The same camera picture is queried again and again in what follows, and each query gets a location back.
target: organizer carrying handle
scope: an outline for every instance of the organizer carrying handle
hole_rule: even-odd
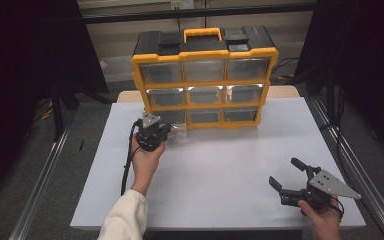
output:
[[[221,41],[220,28],[197,28],[197,29],[186,29],[183,31],[183,39],[186,43],[188,37],[199,37],[199,36],[212,36],[217,35],[219,41]]]

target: human hand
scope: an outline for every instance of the human hand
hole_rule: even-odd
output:
[[[132,185],[133,190],[142,193],[144,196],[146,195],[164,151],[165,142],[162,142],[153,152],[143,150],[139,147],[136,134],[133,135],[131,149],[133,154],[133,170],[135,172],[135,180]]]
[[[334,199],[330,200],[330,204],[338,207],[338,202]],[[333,208],[324,213],[317,213],[311,206],[304,200],[298,202],[298,206],[307,215],[312,223],[313,239],[314,240],[340,240],[341,235],[339,233],[339,213]]]

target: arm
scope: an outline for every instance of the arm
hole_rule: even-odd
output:
[[[101,227],[99,240],[142,239],[147,227],[148,204],[146,193],[152,177],[158,167],[161,155],[165,150],[165,143],[153,152],[146,152],[138,148],[136,136],[132,140],[133,170],[135,180],[132,188],[127,190],[115,203],[106,216]]]
[[[338,207],[338,202],[334,199],[331,199],[330,203]],[[303,200],[300,200],[298,205],[312,223],[314,240],[341,240],[338,212],[329,208],[326,212],[319,214]]]

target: gray floor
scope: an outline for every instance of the gray floor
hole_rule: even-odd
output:
[[[111,99],[116,99],[121,90],[133,87],[131,82],[114,82],[108,86],[110,93],[105,96]],[[304,86],[300,85],[298,88],[301,95],[306,96]],[[69,223],[98,147],[110,106],[97,103],[87,96],[79,95],[78,98],[81,101],[81,106],[77,111],[64,149],[27,234],[27,239],[97,238],[97,233],[71,229]],[[43,108],[39,108],[38,115],[42,112]],[[322,125],[317,115],[315,115],[315,119],[319,125]],[[342,131],[384,196],[384,143],[372,137],[370,126],[348,102],[343,116]],[[53,116],[46,120],[35,121],[24,148],[20,151],[18,160],[2,181],[0,239],[9,238],[52,148],[53,134]],[[336,156],[333,139],[326,130],[322,131],[322,135],[325,137],[332,154]],[[354,180],[356,188],[359,189],[355,179],[352,180]],[[360,229],[343,230],[343,239],[383,239],[367,210],[360,203],[358,205],[367,226]],[[309,231],[303,232],[303,239],[311,239]]]

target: white paper sheet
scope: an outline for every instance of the white paper sheet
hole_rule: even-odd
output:
[[[120,196],[131,126],[142,103],[113,104],[71,225],[98,230]],[[154,230],[302,229],[300,209],[280,204],[269,176],[284,188],[305,187],[299,158],[343,181],[303,98],[267,99],[258,127],[189,130],[181,143],[167,143],[148,191],[148,227]],[[133,182],[130,169],[127,186]],[[345,207],[342,227],[364,226],[355,201]]]

